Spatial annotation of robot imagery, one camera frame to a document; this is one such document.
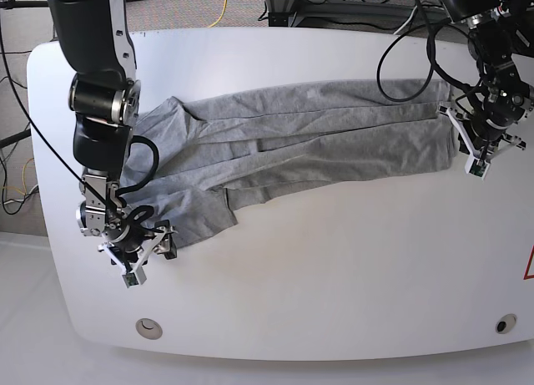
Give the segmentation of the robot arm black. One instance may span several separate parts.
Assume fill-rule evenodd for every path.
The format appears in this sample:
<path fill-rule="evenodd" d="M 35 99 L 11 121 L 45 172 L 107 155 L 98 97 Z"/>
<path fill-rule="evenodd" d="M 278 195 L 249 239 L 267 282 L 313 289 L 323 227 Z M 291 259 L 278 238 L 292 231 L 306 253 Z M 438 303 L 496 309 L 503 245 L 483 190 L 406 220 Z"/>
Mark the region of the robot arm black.
<path fill-rule="evenodd" d="M 143 189 L 159 166 L 155 143 L 133 133 L 141 84 L 126 0 L 47 1 L 63 55 L 75 72 L 68 107 L 76 118 L 73 156 L 83 167 L 80 229 L 104 237 L 118 264 L 139 262 L 148 241 L 154 242 L 151 251 L 174 259 L 171 225 L 143 227 L 153 207 L 130 209 L 124 199 Z"/>
<path fill-rule="evenodd" d="M 473 112 L 462 123 L 476 150 L 498 145 L 533 113 L 533 86 L 522 81 L 514 54 L 533 56 L 533 0 L 440 0 L 453 23 L 468 26 L 468 48 L 481 78 L 469 90 Z"/>

